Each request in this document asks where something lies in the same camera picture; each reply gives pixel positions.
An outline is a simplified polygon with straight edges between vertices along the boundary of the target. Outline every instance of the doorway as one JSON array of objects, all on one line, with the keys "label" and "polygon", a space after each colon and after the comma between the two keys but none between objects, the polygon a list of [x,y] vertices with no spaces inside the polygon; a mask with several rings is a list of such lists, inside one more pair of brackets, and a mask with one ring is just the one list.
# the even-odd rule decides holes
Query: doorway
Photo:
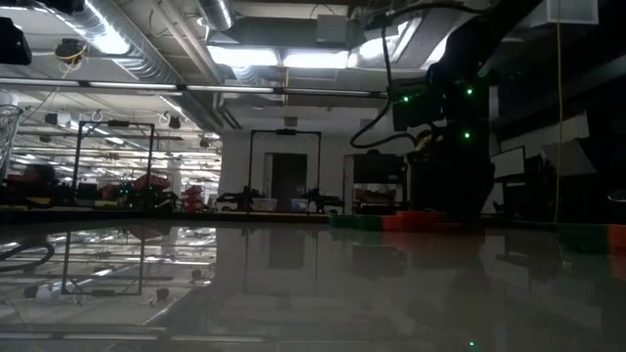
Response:
[{"label": "doorway", "polygon": [[273,154],[272,198],[276,211],[291,211],[291,199],[306,192],[306,154]]}]

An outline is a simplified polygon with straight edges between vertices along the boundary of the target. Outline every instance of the wire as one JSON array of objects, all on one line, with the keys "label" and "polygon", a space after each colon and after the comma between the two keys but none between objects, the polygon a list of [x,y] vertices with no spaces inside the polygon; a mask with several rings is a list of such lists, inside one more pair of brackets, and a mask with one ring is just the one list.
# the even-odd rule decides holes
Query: wire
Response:
[{"label": "wire", "polygon": [[465,5],[461,5],[456,1],[436,1],[436,2],[432,2],[428,4],[417,4],[417,5],[407,6],[406,8],[389,15],[387,18],[390,21],[392,21],[394,19],[399,18],[400,16],[403,16],[412,12],[421,11],[421,10],[429,10],[429,9],[451,9],[451,10],[457,10],[457,11],[461,11],[461,12],[465,12],[469,14],[475,14],[475,15],[486,14],[490,10],[490,9],[485,9],[485,10],[473,9]]},{"label": "wire", "polygon": [[14,271],[14,270],[27,270],[27,269],[34,269],[36,267],[38,267],[41,264],[45,264],[46,262],[48,262],[48,260],[50,260],[50,258],[52,258],[53,255],[55,255],[55,248],[52,247],[51,244],[49,243],[43,243],[43,244],[38,244],[38,243],[29,243],[29,244],[20,244],[17,247],[8,250],[2,254],[0,254],[0,262],[5,261],[9,258],[11,258],[12,256],[21,253],[22,251],[31,249],[35,246],[43,246],[46,249],[48,249],[48,252],[46,253],[46,255],[43,256],[43,258],[30,262],[30,263],[26,263],[26,264],[19,264],[19,265],[12,265],[12,266],[3,266],[0,267],[0,273],[7,273],[10,271]]},{"label": "wire", "polygon": [[410,133],[399,133],[399,134],[395,134],[392,136],[389,136],[387,138],[381,139],[379,141],[373,142],[373,143],[369,143],[369,144],[364,144],[364,145],[358,145],[356,144],[356,140],[363,135],[365,132],[367,132],[368,130],[370,130],[372,127],[374,127],[377,123],[379,123],[379,121],[382,120],[382,118],[387,114],[387,112],[389,111],[389,108],[391,107],[391,90],[393,87],[393,78],[391,76],[391,62],[389,60],[389,48],[387,47],[387,41],[386,41],[386,28],[387,25],[392,23],[394,19],[405,15],[405,14],[409,14],[412,12],[416,12],[416,11],[420,11],[420,10],[428,10],[428,9],[452,9],[452,10],[458,10],[458,11],[462,11],[462,12],[467,12],[470,14],[484,14],[486,12],[488,12],[489,10],[477,10],[477,9],[473,9],[473,8],[469,8],[467,6],[463,6],[460,5],[459,3],[456,2],[446,2],[446,1],[438,1],[438,2],[434,2],[434,3],[428,3],[428,4],[417,4],[417,5],[412,5],[409,7],[406,7],[402,10],[399,10],[398,12],[395,12],[391,15],[383,15],[382,17],[379,17],[378,20],[375,22],[381,23],[382,27],[380,29],[380,40],[382,42],[382,56],[384,58],[384,68],[385,68],[385,74],[386,74],[386,79],[387,79],[387,87],[388,87],[388,95],[389,97],[387,98],[386,103],[384,104],[384,107],[382,108],[382,110],[379,112],[379,114],[372,120],[372,122],[368,123],[365,127],[363,127],[361,130],[359,130],[357,133],[354,134],[354,136],[352,136],[352,138],[350,139],[350,146],[352,148],[355,149],[369,149],[369,148],[374,148],[380,145],[383,145],[385,143],[388,143],[390,141],[396,140],[396,139],[401,139],[401,138],[408,138],[411,140],[411,142],[413,142],[413,146],[416,147],[418,144],[418,140],[411,135]]},{"label": "wire", "polygon": [[560,33],[560,0],[557,2],[559,12],[557,14],[557,86],[559,89],[559,143],[557,144],[557,191],[555,199],[555,222],[559,220],[560,207],[560,147],[563,143],[563,82],[562,82],[562,51]]},{"label": "wire", "polygon": [[331,14],[335,14],[335,11],[328,5],[326,4],[321,4],[321,3],[317,3],[315,4],[315,6],[313,6],[313,9],[311,9],[311,13],[309,14],[309,19],[313,19],[313,13],[315,13],[315,9],[317,9],[318,7],[324,6],[325,8],[329,9],[329,11],[331,12]]}]

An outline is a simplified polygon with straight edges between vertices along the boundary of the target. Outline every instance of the glossy floor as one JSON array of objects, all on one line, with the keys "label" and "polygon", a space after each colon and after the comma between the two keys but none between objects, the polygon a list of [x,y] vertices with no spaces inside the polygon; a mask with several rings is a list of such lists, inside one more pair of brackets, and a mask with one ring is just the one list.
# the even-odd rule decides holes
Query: glossy floor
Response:
[{"label": "glossy floor", "polygon": [[10,351],[626,349],[623,258],[551,233],[107,222],[5,228],[2,251],[37,234],[55,256],[0,274]]}]

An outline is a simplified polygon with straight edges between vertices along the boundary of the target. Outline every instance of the green block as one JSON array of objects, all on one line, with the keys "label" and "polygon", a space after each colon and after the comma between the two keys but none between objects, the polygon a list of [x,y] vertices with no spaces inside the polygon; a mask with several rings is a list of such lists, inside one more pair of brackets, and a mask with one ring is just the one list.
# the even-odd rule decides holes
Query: green block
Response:
[{"label": "green block", "polygon": [[560,224],[559,243],[565,251],[606,255],[607,225]]},{"label": "green block", "polygon": [[382,218],[375,215],[356,217],[357,228],[363,231],[382,231]]},{"label": "green block", "polygon": [[354,228],[354,216],[352,215],[336,215],[329,218],[329,225],[339,229]]}]

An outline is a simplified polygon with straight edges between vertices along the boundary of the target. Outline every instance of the black cable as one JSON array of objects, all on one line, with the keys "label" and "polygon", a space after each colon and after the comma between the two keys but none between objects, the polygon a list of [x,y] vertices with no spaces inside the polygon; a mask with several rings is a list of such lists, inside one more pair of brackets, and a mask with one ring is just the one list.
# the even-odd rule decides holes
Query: black cable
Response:
[{"label": "black cable", "polygon": [[0,267],[0,273],[7,273],[10,271],[14,271],[14,270],[26,270],[26,269],[34,269],[36,267],[38,267],[41,264],[46,263],[48,260],[50,260],[50,258],[52,258],[53,255],[55,255],[55,248],[52,247],[51,244],[49,243],[28,243],[28,244],[20,244],[17,247],[8,250],[2,254],[0,254],[0,262],[5,261],[9,258],[11,258],[12,256],[24,251],[24,250],[28,250],[31,249],[33,247],[36,246],[43,246],[46,249],[48,249],[48,252],[46,253],[46,255],[43,256],[43,258],[37,260],[37,261],[33,261],[30,263],[26,263],[26,264],[18,264],[18,265],[12,265],[12,266],[1,266]]},{"label": "black cable", "polygon": [[389,15],[387,17],[387,20],[393,21],[402,15],[406,15],[406,14],[416,12],[416,11],[421,11],[421,10],[429,10],[429,9],[450,9],[450,10],[457,10],[457,11],[465,12],[468,14],[475,14],[475,15],[486,14],[487,12],[489,12],[489,10],[491,10],[491,9],[485,9],[485,10],[473,9],[465,5],[461,5],[456,1],[437,1],[437,2],[432,2],[428,4],[417,4],[417,5],[407,6],[406,8]]},{"label": "black cable", "polygon": [[[382,17],[378,18],[377,20],[375,20],[376,23],[381,23],[382,24],[382,28],[380,30],[380,40],[382,41],[382,56],[384,58],[384,68],[385,68],[385,73],[386,73],[386,79],[387,79],[387,89],[388,89],[388,95],[389,97],[387,98],[386,103],[384,104],[384,108],[382,108],[382,110],[380,111],[380,113],[374,118],[374,120],[372,120],[372,122],[368,123],[365,127],[363,127],[361,130],[359,130],[357,133],[354,134],[354,136],[352,136],[352,138],[350,139],[350,146],[352,148],[355,149],[370,149],[370,148],[375,148],[378,147],[380,145],[383,145],[385,143],[391,142],[393,140],[396,139],[401,139],[401,138],[408,138],[411,140],[411,142],[413,142],[414,147],[417,146],[418,144],[418,140],[411,135],[410,133],[399,133],[399,134],[395,134],[392,136],[389,136],[387,138],[381,139],[379,141],[373,142],[373,143],[368,143],[368,144],[364,144],[364,145],[358,145],[356,144],[356,140],[363,135],[365,132],[367,132],[368,130],[370,130],[372,127],[374,127],[377,123],[379,123],[379,121],[387,114],[387,112],[389,111],[389,108],[391,107],[391,89],[393,87],[393,78],[391,76],[391,62],[389,60],[389,48],[387,47],[387,40],[386,40],[386,28],[387,26],[393,22],[394,19],[397,19],[398,17],[408,14],[408,13],[412,13],[415,11],[420,11],[420,10],[428,10],[428,9],[452,9],[452,10],[458,10],[458,11],[462,11],[462,12],[466,12],[466,13],[470,13],[470,14],[484,14],[486,12],[488,12],[489,10],[477,10],[477,9],[472,9],[469,8],[467,6],[463,6],[460,5],[459,3],[456,2],[444,2],[444,1],[439,1],[439,2],[434,2],[434,3],[429,3],[429,4],[418,4],[418,5],[412,5],[409,7],[406,7],[396,13],[393,13],[389,16],[387,15],[382,15]],[[433,133],[435,131],[434,125],[430,125],[431,129],[433,130]]]}]

